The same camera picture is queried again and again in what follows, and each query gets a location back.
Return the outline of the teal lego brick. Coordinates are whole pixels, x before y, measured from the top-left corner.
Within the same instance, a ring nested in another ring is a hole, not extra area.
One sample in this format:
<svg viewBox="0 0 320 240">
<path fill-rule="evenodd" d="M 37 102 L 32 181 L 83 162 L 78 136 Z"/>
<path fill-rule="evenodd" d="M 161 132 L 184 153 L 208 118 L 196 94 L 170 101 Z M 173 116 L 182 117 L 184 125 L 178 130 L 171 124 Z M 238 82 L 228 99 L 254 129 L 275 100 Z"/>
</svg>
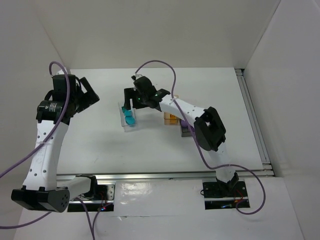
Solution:
<svg viewBox="0 0 320 240">
<path fill-rule="evenodd" d="M 126 110 L 123 112 L 125 118 L 133 118 L 133 112 L 131 110 Z"/>
<path fill-rule="evenodd" d="M 128 125 L 135 125 L 136 124 L 136 120 L 134 117 L 125 117 L 124 119 Z"/>
</svg>

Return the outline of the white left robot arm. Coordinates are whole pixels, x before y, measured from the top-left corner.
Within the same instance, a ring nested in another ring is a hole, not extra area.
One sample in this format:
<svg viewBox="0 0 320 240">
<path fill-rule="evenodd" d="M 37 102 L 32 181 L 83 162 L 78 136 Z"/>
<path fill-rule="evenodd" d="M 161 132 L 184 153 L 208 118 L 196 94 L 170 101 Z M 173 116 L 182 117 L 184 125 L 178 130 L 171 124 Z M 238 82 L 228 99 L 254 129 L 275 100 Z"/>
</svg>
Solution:
<svg viewBox="0 0 320 240">
<path fill-rule="evenodd" d="M 69 201 L 83 196 L 93 199 L 98 182 L 94 175 L 78 174 L 64 186 L 57 185 L 62 143 L 71 118 L 99 101 L 85 77 L 54 75 L 53 89 L 37 107 L 35 153 L 22 187 L 11 199 L 27 210 L 62 213 Z"/>
</svg>

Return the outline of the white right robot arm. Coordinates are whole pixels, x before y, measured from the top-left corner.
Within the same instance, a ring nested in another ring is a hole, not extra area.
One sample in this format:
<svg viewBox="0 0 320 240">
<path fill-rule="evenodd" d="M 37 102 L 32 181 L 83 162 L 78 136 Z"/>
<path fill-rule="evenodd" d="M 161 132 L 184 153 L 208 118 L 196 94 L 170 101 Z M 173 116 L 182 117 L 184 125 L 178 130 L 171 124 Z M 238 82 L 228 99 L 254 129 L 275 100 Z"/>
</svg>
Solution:
<svg viewBox="0 0 320 240">
<path fill-rule="evenodd" d="M 216 171 L 216 179 L 224 191 L 232 191 L 239 181 L 226 148 L 226 128 L 213 107 L 202 108 L 187 103 L 168 90 L 157 90 L 149 78 L 141 74 L 132 77 L 134 87 L 124 89 L 124 108 L 151 108 L 159 112 L 169 113 L 184 120 L 192 127 L 192 136 L 196 145 L 206 151 L 211 160 L 221 168 L 212 167 Z"/>
</svg>

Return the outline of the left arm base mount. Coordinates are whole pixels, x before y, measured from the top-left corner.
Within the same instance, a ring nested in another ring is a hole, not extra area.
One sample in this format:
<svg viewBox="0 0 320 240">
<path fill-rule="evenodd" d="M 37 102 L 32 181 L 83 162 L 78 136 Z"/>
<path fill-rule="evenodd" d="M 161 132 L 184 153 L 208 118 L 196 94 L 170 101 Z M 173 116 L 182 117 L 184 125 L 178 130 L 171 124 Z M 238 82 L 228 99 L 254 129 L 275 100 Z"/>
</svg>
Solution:
<svg viewBox="0 0 320 240">
<path fill-rule="evenodd" d="M 116 185 L 114 183 L 99 184 L 93 196 L 80 195 L 88 212 L 113 212 Z"/>
</svg>

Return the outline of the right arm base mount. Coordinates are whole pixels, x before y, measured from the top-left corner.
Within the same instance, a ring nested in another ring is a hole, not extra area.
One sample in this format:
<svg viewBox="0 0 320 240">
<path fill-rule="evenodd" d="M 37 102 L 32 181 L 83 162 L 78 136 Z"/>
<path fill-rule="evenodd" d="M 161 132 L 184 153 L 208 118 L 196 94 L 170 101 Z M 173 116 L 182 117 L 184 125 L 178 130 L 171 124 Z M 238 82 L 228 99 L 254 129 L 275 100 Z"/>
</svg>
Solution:
<svg viewBox="0 0 320 240">
<path fill-rule="evenodd" d="M 200 194 L 204 198 L 205 210 L 222 210 L 249 208 L 247 187 L 244 181 L 239 181 L 229 193 L 223 192 L 216 181 L 202 183 Z"/>
</svg>

